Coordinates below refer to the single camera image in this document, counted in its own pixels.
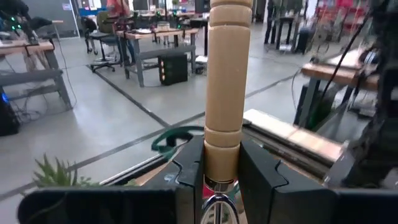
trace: concrete floor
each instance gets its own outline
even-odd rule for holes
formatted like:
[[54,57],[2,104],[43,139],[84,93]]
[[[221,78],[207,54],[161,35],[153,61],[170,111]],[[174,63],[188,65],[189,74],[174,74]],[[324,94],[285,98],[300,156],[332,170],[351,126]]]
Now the concrete floor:
[[[262,110],[291,123],[295,114],[292,91],[298,101],[301,86],[308,81],[298,76],[292,90],[291,78],[309,61],[310,55],[268,52],[262,44],[264,33],[262,24],[252,27],[245,110]],[[76,162],[80,175],[101,181],[154,156],[150,144],[168,125],[203,123],[206,76],[191,75],[188,82],[159,86],[157,70],[150,70],[144,73],[145,84],[157,87],[139,88],[136,76],[126,80],[120,67],[116,67],[116,72],[104,68],[98,74],[91,73],[86,65],[95,56],[86,54],[82,40],[63,39],[61,43],[62,50],[56,46],[56,55],[60,66],[64,70],[68,68],[63,77],[67,84],[70,81],[68,91],[76,105],[73,110],[63,112],[56,94],[33,97],[27,107],[41,114],[32,118],[37,120],[24,124],[17,135],[0,138],[3,223],[16,222],[16,208],[22,198],[19,194],[34,187],[31,183],[36,169],[34,159],[40,160],[44,153],[50,158]],[[197,54],[203,54],[202,33],[197,43]],[[142,50],[151,47],[159,46],[142,41]],[[339,49],[332,46],[328,54],[335,54]],[[24,71],[20,55],[10,55],[7,60],[14,70]],[[2,62],[0,69],[8,69],[7,66]],[[26,85],[9,87],[6,91],[20,88]],[[153,112],[167,125],[158,123],[142,108]]]

